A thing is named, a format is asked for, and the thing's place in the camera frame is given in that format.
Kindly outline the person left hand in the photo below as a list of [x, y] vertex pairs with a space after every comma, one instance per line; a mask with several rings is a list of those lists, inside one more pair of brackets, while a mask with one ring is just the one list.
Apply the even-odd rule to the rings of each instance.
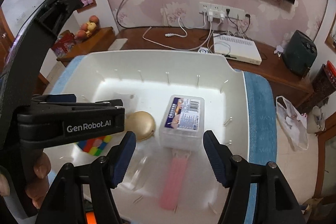
[[49, 157], [42, 149], [33, 151], [1, 151], [1, 197], [8, 197], [13, 191], [10, 183], [19, 175], [23, 178], [19, 183], [25, 187], [25, 196], [29, 203], [37, 209], [49, 190], [48, 174], [51, 171]]

